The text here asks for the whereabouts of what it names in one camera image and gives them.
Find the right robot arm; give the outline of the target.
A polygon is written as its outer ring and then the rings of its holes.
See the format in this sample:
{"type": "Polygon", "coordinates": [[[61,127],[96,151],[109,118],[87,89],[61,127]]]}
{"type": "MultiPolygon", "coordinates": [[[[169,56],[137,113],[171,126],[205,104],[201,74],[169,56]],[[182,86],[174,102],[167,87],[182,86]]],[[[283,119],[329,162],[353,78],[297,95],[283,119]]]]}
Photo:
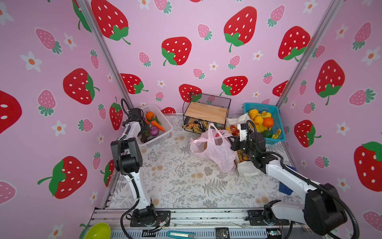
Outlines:
{"type": "Polygon", "coordinates": [[[329,235],[335,239],[333,230],[351,221],[353,238],[360,237],[359,224],[350,208],[340,199],[336,188],[327,183],[312,181],[284,164],[283,157],[276,152],[266,150],[266,139],[256,131],[251,120],[238,125],[239,136],[232,143],[233,151],[242,151],[248,155],[253,165],[296,193],[304,204],[285,203],[274,200],[264,206],[259,217],[266,224],[275,224],[281,220],[309,226],[316,234],[329,235]]]}

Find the white canvas tote bag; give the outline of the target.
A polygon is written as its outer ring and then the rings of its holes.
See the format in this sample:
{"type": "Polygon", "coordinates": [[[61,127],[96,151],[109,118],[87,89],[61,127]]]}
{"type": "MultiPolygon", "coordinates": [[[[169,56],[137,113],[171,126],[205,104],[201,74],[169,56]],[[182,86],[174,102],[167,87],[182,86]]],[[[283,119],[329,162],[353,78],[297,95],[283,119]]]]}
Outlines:
{"type": "MultiPolygon", "coordinates": [[[[226,128],[231,127],[232,125],[237,126],[238,124],[246,123],[248,120],[250,120],[248,114],[243,114],[238,118],[227,118],[226,128]]],[[[247,155],[243,154],[241,151],[237,151],[235,164],[237,166],[238,174],[241,177],[252,177],[262,173],[251,161],[249,161],[247,155]]]]}

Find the red chips bag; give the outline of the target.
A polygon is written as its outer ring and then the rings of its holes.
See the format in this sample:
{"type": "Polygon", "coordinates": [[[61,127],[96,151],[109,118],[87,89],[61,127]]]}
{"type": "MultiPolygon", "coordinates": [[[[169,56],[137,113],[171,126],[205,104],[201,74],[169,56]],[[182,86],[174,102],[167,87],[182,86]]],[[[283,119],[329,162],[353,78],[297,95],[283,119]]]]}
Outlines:
{"type": "Polygon", "coordinates": [[[230,126],[230,132],[233,136],[239,136],[240,135],[240,130],[237,128],[236,125],[230,126]]]}

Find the pink plastic grocery bag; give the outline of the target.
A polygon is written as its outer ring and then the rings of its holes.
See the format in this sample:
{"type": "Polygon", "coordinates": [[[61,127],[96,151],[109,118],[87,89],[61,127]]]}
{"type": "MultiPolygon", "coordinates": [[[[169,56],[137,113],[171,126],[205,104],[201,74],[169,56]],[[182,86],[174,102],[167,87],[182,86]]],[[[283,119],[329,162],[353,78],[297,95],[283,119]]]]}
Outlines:
{"type": "Polygon", "coordinates": [[[223,173],[233,173],[237,153],[231,149],[230,137],[232,135],[228,131],[219,130],[210,123],[207,131],[199,138],[191,138],[191,153],[194,156],[212,160],[223,173]]]}

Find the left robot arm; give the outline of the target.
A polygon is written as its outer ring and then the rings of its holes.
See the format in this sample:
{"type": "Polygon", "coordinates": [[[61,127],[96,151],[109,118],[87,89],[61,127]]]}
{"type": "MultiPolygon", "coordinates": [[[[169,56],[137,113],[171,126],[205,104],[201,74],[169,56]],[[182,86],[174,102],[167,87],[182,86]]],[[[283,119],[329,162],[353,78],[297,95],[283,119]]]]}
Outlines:
{"type": "Polygon", "coordinates": [[[125,109],[126,99],[120,100],[122,112],[128,119],[122,123],[124,131],[122,136],[110,145],[115,170],[127,180],[134,205],[122,214],[121,228],[124,230],[124,221],[129,220],[131,227],[153,227],[149,233],[155,233],[170,225],[170,211],[156,212],[152,200],[147,196],[146,189],[140,177],[140,168],[143,166],[143,157],[138,146],[138,137],[149,129],[140,108],[125,109]]]}

